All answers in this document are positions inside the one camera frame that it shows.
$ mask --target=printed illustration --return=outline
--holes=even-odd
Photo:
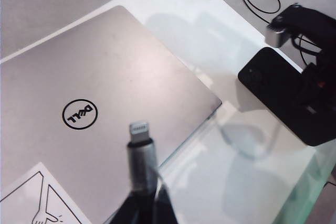
[[[91,224],[42,163],[4,192],[1,223]]]

